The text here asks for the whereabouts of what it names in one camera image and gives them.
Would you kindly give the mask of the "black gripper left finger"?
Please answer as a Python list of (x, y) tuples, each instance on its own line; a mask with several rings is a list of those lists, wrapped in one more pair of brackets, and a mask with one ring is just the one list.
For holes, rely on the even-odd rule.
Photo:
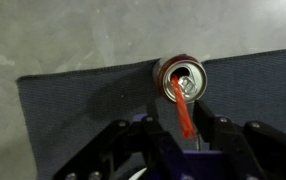
[(139, 180), (183, 180), (192, 168), (173, 136), (152, 116), (112, 121), (63, 165), (52, 180), (113, 180), (140, 153), (147, 170)]

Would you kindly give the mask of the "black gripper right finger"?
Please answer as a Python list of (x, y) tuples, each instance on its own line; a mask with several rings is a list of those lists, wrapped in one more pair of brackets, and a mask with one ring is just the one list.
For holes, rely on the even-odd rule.
[(234, 180), (286, 180), (286, 133), (261, 121), (243, 126), (195, 101), (193, 121), (204, 142), (227, 161)]

